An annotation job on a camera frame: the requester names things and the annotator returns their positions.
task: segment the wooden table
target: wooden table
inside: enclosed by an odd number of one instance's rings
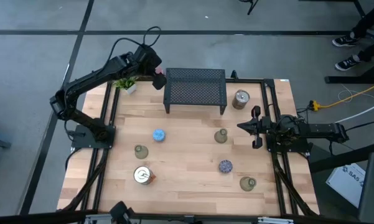
[[[289,82],[275,80],[275,84],[281,114],[296,115]],[[173,105],[171,113],[166,114],[163,89],[155,90],[151,82],[138,82],[137,85],[137,91],[132,95],[121,93],[119,98],[116,139],[108,157],[100,211],[107,212],[122,200],[137,213],[279,215],[271,155],[265,145],[252,149],[253,137],[236,126],[251,119],[250,111],[254,105],[259,105],[264,113],[259,84],[227,83],[229,106],[223,116],[213,106]],[[243,110],[236,110],[231,105],[239,89],[246,90],[251,96]],[[267,91],[271,103],[271,94]],[[83,112],[99,117],[104,94],[105,85],[89,91]],[[108,106],[106,121],[111,103]],[[157,128],[165,130],[164,142],[153,140],[152,133]],[[228,130],[228,141],[224,144],[215,142],[213,137],[220,128]],[[134,156],[136,144],[148,147],[146,159],[139,160]],[[82,149],[70,159],[58,208],[66,206],[85,183],[91,152],[91,149]],[[224,159],[233,163],[229,174],[218,171],[218,164]],[[295,188],[318,213],[306,159],[297,153],[289,153],[289,163]],[[139,166],[147,166],[155,173],[156,179],[151,184],[141,185],[133,179],[133,172]],[[257,186],[251,192],[244,192],[239,185],[246,175],[257,180]],[[95,185],[91,189],[89,208]],[[284,196],[287,211],[291,212],[285,187]]]

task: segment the black shoe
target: black shoe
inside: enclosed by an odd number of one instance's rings
[[[358,65],[360,62],[357,62],[356,60],[354,60],[354,58],[351,56],[349,57],[348,59],[344,60],[344,61],[341,61],[337,64],[335,64],[335,68],[339,71],[347,71],[349,70],[350,68]]]
[[[332,40],[332,44],[336,47],[353,47],[358,44],[359,39],[351,38],[350,34]]]

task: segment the gray floor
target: gray floor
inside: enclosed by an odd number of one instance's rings
[[[365,12],[374,6],[374,1],[360,2]],[[0,29],[78,30],[87,3],[88,0],[0,0]],[[156,25],[166,30],[349,30],[360,19],[350,2],[264,0],[251,16],[246,15],[247,10],[248,4],[238,1],[95,1],[87,30],[145,30]],[[129,37],[142,40],[141,36]],[[100,68],[117,38],[84,36],[72,80]],[[357,47],[337,49],[330,43],[333,38],[163,35],[154,48],[163,59],[164,68],[224,68],[229,75],[236,70],[240,77],[290,79],[296,107],[303,108],[309,100],[323,105],[337,101],[344,87],[326,85],[324,76],[340,75],[334,63],[373,43],[365,39]],[[12,142],[10,149],[0,149],[0,215],[17,213],[50,116],[49,98],[62,82],[75,39],[75,35],[0,35],[0,138]],[[114,55],[135,49],[132,43],[120,42]],[[359,75],[372,65],[374,60],[343,75]],[[355,91],[369,86],[346,85]],[[373,105],[373,98],[359,96],[350,103],[311,113],[309,118],[311,123],[334,122]],[[344,125],[372,120],[374,111]],[[374,143],[374,125],[349,135],[351,140],[346,144],[353,148]],[[329,145],[320,140],[314,143],[322,149]],[[69,150],[70,141],[59,121],[31,212],[55,210]],[[336,154],[348,150],[334,145]],[[323,205],[321,213],[340,218],[330,209],[326,194],[317,196]]]

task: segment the green plant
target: green plant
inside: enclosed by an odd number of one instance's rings
[[[121,78],[115,81],[115,86],[127,90],[136,83],[137,77]]]

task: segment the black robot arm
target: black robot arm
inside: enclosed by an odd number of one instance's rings
[[[327,139],[332,142],[343,143],[349,140],[346,130],[339,123],[307,124],[304,120],[292,115],[281,115],[278,122],[272,122],[269,116],[260,115],[260,107],[255,106],[252,111],[252,120],[237,124],[241,129],[255,136],[253,148],[260,148],[263,143],[259,134],[269,134],[275,138],[277,144],[291,146],[298,139]]]
[[[88,128],[95,141],[106,141],[110,135],[108,127],[102,120],[91,118],[76,109],[78,97],[108,81],[139,75],[153,77],[152,84],[159,90],[166,84],[164,75],[155,73],[155,68],[161,62],[162,60],[150,46],[141,44],[134,54],[128,52],[115,56],[108,60],[101,69],[92,71],[90,74],[65,85],[56,92],[55,96],[51,97],[51,107],[58,119],[75,121]]]

